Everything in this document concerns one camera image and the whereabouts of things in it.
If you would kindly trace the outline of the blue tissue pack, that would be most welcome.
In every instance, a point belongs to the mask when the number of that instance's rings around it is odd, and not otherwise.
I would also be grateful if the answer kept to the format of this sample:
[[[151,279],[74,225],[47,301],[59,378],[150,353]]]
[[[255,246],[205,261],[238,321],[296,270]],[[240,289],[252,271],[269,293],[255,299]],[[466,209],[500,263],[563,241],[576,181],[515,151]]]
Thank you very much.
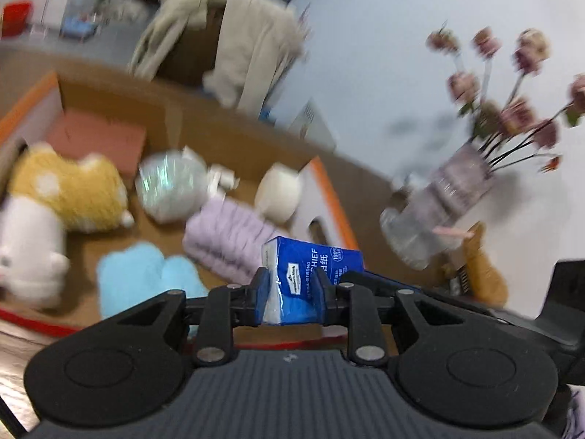
[[[313,273],[322,270],[332,284],[343,274],[364,271],[360,251],[278,236],[263,246],[262,262],[270,274],[263,322],[269,325],[318,323]]]

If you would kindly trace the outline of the lilac fluffy plush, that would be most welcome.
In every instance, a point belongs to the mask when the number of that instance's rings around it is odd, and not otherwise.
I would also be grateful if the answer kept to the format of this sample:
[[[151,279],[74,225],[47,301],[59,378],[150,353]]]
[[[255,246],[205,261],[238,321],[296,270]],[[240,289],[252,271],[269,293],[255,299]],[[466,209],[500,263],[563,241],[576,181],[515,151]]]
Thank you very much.
[[[213,197],[185,224],[184,252],[230,284],[247,285],[263,266],[263,246],[287,232],[233,198]]]

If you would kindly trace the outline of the brown teddy figure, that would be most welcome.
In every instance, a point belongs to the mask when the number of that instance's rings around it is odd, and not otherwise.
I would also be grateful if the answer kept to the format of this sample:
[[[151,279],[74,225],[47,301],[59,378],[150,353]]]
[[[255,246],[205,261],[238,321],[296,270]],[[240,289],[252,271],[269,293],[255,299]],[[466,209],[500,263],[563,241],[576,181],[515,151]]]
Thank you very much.
[[[504,307],[509,298],[507,283],[483,249],[486,225],[475,223],[462,241],[467,278],[473,297],[489,306]]]

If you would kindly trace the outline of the white tape roll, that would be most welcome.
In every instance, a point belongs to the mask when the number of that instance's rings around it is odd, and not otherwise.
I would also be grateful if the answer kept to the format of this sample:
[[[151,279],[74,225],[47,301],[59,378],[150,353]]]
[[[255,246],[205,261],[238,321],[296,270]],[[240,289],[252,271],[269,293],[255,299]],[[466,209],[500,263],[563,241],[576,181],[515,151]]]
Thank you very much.
[[[301,174],[275,162],[258,185],[254,207],[273,223],[286,224],[301,201]]]

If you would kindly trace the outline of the patterned flower vase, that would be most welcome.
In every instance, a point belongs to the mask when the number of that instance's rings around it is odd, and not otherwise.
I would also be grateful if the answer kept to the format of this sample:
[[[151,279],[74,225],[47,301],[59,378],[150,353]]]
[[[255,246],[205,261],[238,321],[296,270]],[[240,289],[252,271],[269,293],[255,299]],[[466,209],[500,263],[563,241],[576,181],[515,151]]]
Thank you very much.
[[[433,172],[425,186],[411,186],[403,209],[388,207],[381,213],[380,225],[387,243],[409,267],[426,269],[433,258],[459,244],[434,230],[454,226],[493,183],[494,176],[483,155],[473,145],[464,144]]]

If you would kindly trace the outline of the light blue fluffy item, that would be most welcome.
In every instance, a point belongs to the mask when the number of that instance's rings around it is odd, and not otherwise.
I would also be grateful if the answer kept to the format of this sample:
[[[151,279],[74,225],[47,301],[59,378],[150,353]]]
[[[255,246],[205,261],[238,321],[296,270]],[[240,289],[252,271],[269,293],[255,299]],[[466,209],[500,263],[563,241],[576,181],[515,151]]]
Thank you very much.
[[[102,319],[168,290],[183,290],[188,298],[208,294],[195,265],[188,258],[166,257],[154,244],[147,242],[102,257],[96,267],[96,279]]]

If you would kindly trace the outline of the red orange cardboard box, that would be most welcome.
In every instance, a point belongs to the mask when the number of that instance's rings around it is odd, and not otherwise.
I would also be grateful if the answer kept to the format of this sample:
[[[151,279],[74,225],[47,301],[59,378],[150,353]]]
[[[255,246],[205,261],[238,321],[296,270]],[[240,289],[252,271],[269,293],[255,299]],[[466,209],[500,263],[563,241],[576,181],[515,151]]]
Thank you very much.
[[[324,165],[47,74],[1,119],[1,315],[67,336],[168,290],[249,284],[276,237],[357,241]]]

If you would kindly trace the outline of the yellow plush toy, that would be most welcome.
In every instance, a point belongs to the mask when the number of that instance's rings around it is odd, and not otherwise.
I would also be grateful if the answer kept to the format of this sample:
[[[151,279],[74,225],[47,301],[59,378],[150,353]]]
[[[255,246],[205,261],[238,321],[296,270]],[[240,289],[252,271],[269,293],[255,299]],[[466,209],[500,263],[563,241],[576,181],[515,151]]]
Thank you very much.
[[[134,225],[125,183],[113,162],[101,154],[74,161],[46,142],[31,145],[14,166],[8,193],[50,208],[68,231],[104,232]]]

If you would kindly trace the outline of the white plush toy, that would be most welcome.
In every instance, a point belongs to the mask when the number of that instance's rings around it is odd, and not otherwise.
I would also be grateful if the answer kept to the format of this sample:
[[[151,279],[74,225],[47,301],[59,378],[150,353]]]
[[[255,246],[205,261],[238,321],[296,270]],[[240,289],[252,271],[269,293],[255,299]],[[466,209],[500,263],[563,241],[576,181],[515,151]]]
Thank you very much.
[[[64,225],[49,207],[11,196],[1,218],[1,286],[34,309],[60,303],[71,263]]]

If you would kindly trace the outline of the pink artificial flowers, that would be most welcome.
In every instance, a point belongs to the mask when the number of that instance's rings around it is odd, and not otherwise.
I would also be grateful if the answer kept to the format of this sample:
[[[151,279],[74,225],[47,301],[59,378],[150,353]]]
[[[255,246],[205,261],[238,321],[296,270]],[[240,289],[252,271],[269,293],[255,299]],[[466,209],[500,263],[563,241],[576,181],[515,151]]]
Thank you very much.
[[[540,74],[550,57],[546,35],[535,28],[522,31],[512,55],[517,79],[506,101],[499,104],[488,98],[493,60],[502,43],[492,29],[485,27],[471,40],[471,46],[484,62],[477,77],[464,67],[462,45],[446,26],[431,32],[425,46],[432,52],[452,57],[455,72],[446,81],[457,116],[470,121],[468,144],[487,164],[490,175],[501,169],[533,159],[542,159],[541,172],[554,172],[562,155],[553,152],[562,126],[575,128],[584,122],[584,75],[577,74],[567,89],[567,102],[547,118],[537,116],[529,99],[521,94],[522,83]]]

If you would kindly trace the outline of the beige coat on chair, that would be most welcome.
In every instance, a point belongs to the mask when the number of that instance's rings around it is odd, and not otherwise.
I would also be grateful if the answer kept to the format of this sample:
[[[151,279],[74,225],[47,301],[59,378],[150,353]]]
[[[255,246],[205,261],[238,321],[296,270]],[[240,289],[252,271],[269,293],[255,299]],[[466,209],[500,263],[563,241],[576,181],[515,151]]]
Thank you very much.
[[[222,106],[257,117],[280,79],[305,55],[308,27],[282,0],[162,0],[128,71],[154,79],[184,30],[207,26],[213,4],[223,5],[224,13],[215,63],[203,74],[203,88]]]

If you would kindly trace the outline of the white dog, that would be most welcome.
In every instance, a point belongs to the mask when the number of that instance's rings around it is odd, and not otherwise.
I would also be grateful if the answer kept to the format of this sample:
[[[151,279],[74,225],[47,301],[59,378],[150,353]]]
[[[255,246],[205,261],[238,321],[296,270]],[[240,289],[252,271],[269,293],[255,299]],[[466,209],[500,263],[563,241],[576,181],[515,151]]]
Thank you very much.
[[[108,21],[136,23],[148,19],[149,8],[140,0],[104,0],[99,13]]]

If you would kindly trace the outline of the red bucket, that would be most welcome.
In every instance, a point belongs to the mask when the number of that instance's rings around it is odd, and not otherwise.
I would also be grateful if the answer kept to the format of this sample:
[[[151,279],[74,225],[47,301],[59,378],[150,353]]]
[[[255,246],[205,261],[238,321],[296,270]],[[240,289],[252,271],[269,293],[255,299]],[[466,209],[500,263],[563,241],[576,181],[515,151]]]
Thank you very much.
[[[1,37],[20,36],[25,31],[32,12],[32,0],[17,0],[7,3],[2,12]]]

